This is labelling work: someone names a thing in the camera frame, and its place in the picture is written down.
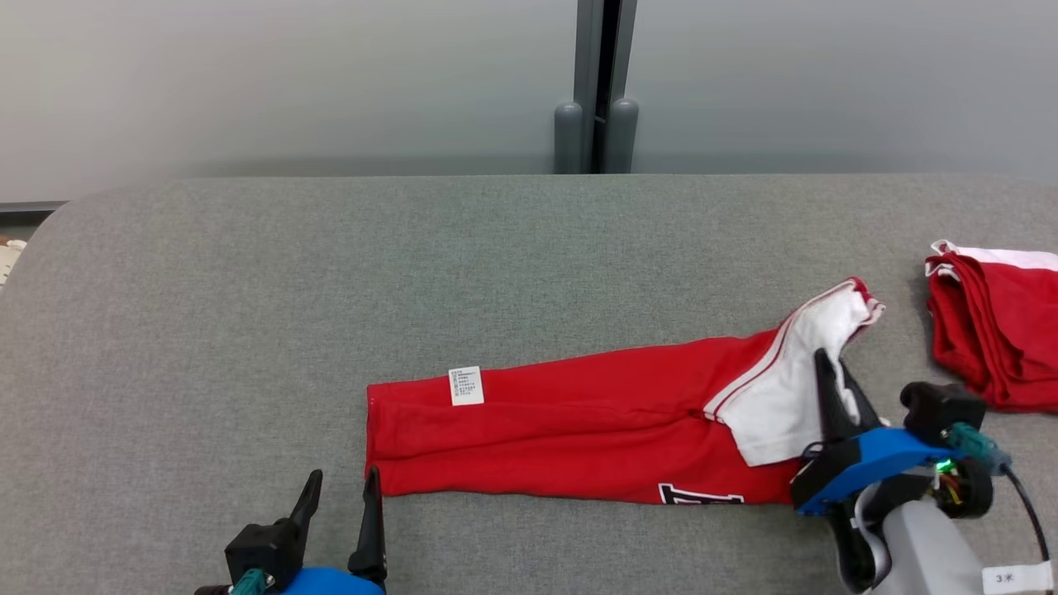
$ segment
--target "label sticker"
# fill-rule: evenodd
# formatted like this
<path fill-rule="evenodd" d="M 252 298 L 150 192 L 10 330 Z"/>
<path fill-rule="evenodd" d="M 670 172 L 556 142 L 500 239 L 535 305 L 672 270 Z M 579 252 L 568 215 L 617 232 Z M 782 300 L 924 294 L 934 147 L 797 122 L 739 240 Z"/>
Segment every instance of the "label sticker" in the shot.
<path fill-rule="evenodd" d="M 1003 595 L 1023 591 L 1047 591 L 1055 587 L 1051 561 L 1020 566 L 992 566 L 981 571 L 985 595 Z"/>
<path fill-rule="evenodd" d="M 457 367 L 449 371 L 449 387 L 452 389 L 452 404 L 481 404 L 485 389 L 481 387 L 481 368 Z"/>

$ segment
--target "white wall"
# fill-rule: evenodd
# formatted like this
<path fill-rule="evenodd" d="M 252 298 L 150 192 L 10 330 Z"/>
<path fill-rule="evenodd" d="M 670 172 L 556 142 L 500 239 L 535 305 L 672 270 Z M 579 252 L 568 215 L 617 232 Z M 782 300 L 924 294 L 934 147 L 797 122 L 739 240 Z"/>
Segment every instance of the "white wall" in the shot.
<path fill-rule="evenodd" d="M 3 0 L 0 202 L 170 175 L 545 173 L 576 0 Z"/>
<path fill-rule="evenodd" d="M 639 0 L 634 172 L 1058 181 L 1058 2 Z"/>

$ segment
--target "pant leg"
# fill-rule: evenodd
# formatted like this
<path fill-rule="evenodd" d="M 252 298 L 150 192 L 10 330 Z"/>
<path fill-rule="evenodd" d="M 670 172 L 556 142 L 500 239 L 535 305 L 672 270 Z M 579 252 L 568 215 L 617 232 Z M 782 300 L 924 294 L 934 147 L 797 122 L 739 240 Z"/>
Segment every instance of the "pant leg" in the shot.
<path fill-rule="evenodd" d="M 937 273 L 930 282 L 934 303 L 943 314 L 940 321 L 934 320 L 934 324 L 946 327 L 944 330 L 953 344 L 963 345 L 957 349 L 960 356 L 949 354 L 947 361 L 957 364 L 959 357 L 962 357 L 965 362 L 972 351 L 970 345 L 975 344 L 980 348 L 981 356 L 980 375 L 985 376 L 981 390 L 982 397 L 993 407 L 1002 407 L 1002 401 L 1009 395 L 1007 380 L 1009 375 L 1004 359 L 1007 356 L 1004 351 L 1003 338 L 992 319 L 991 302 L 980 271 L 969 264 L 969 259 L 957 255 L 946 254 L 938 258 L 950 264 L 957 275 L 941 276 Z M 938 359 L 938 361 L 945 363 L 946 360 Z M 969 369 L 960 369 L 956 365 L 950 367 L 964 375 L 964 378 L 970 380 L 971 387 L 975 387 L 973 379 L 977 376 L 968 375 Z"/>
<path fill-rule="evenodd" d="M 990 374 L 959 282 L 934 274 L 929 286 L 927 307 L 933 315 L 933 359 L 961 376 L 975 392 L 991 395 Z"/>
<path fill-rule="evenodd" d="M 786 502 L 796 462 L 750 468 L 705 400 L 759 359 L 746 339 L 625 349 L 482 371 L 485 402 L 446 377 L 368 387 L 367 465 L 383 492 L 529 493 L 661 503 Z M 686 498 L 678 498 L 682 493 Z"/>

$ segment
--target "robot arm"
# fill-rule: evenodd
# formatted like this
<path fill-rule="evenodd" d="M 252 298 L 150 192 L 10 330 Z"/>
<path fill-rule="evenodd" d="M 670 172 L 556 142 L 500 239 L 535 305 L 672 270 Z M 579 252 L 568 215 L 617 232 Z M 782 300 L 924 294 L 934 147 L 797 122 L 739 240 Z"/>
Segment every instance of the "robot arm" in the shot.
<path fill-rule="evenodd" d="M 951 519 L 988 511 L 992 475 L 1019 485 L 1009 456 L 978 432 L 984 402 L 955 384 L 912 382 L 900 394 L 905 428 L 886 428 L 841 365 L 860 422 L 845 415 L 831 360 L 817 353 L 823 439 L 805 450 L 790 483 L 798 512 L 828 521 L 852 593 L 980 595 L 983 567 Z"/>
<path fill-rule="evenodd" d="M 309 474 L 289 518 L 267 526 L 247 525 L 224 548 L 233 584 L 202 587 L 195 595 L 384 595 L 386 543 L 382 522 L 379 470 L 371 468 L 364 485 L 364 517 L 349 573 L 329 567 L 303 567 L 309 520 L 320 504 L 324 473 Z"/>

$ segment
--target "red shorts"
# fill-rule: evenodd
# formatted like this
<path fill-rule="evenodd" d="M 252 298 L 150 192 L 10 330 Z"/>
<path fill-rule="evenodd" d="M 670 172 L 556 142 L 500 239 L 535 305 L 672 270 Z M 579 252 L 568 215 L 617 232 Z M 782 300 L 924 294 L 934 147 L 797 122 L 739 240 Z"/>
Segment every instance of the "red shorts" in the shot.
<path fill-rule="evenodd" d="M 788 502 L 820 437 L 814 353 L 836 362 L 881 311 L 852 278 L 748 338 L 372 384 L 367 466 L 386 495 Z"/>

